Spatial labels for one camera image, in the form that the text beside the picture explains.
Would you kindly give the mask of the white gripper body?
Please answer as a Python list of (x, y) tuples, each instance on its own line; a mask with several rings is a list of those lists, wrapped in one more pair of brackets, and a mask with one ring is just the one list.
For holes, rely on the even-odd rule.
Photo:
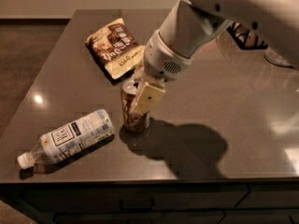
[(178, 79), (192, 64), (192, 59), (184, 58), (171, 50), (156, 30), (149, 39), (143, 57), (145, 73), (165, 81)]

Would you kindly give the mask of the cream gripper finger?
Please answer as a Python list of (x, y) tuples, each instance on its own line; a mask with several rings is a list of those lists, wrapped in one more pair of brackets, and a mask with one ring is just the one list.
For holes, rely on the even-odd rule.
[(144, 80), (146, 78), (146, 73), (144, 70), (144, 63), (140, 61), (135, 68), (133, 79), (134, 80)]
[(137, 93), (131, 103), (131, 114), (145, 114), (165, 95), (165, 87), (160, 84), (143, 82), (137, 88)]

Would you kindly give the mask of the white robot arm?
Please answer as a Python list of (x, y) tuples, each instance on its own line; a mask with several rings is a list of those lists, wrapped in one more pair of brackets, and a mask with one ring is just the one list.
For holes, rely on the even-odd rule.
[(179, 0), (144, 49), (129, 112), (141, 116), (179, 78), (199, 48), (233, 21), (253, 31), (292, 67), (299, 64), (299, 0)]

